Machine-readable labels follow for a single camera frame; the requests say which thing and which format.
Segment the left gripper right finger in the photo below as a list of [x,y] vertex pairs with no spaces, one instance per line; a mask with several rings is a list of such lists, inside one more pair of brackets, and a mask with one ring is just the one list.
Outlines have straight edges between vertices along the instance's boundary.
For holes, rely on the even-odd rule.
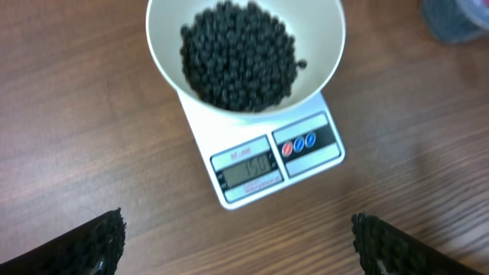
[[367,275],[478,275],[374,215],[351,217],[353,246]]

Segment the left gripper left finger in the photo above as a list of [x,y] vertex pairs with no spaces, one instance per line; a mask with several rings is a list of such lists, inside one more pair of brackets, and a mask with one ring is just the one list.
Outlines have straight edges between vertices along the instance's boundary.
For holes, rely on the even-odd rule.
[[1,264],[1,274],[108,274],[124,252],[121,209],[108,211],[46,244]]

